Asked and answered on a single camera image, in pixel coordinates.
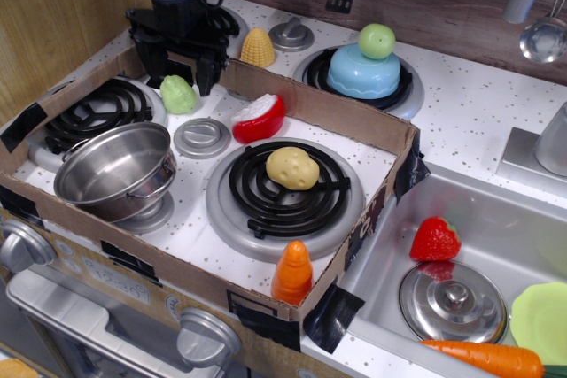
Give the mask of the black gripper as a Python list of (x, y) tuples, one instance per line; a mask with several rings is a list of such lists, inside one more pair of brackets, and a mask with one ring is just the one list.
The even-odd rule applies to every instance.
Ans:
[[(156, 3), (149, 10), (154, 11), (159, 29), (165, 30), (168, 34), (186, 35), (205, 12), (218, 8), (220, 7), (207, 5), (199, 0), (183, 0), (174, 3)], [(208, 96), (229, 65), (229, 56), (224, 43), (212, 49), (205, 47), (193, 56), (189, 52), (177, 53), (168, 43), (164, 43), (163, 39), (151, 38), (143, 28), (135, 28), (134, 32), (131, 30), (130, 24), (130, 34), (134, 39), (138, 57), (152, 79), (163, 79), (167, 75), (167, 52), (171, 51), (197, 60), (196, 78), (199, 93), (201, 96)]]

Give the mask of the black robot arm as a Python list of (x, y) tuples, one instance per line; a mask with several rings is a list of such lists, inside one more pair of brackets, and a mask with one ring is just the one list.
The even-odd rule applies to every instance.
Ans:
[(196, 83), (207, 96), (229, 64), (230, 38), (240, 26), (223, 0), (151, 0), (151, 9), (130, 9), (130, 36), (151, 84), (177, 74)]

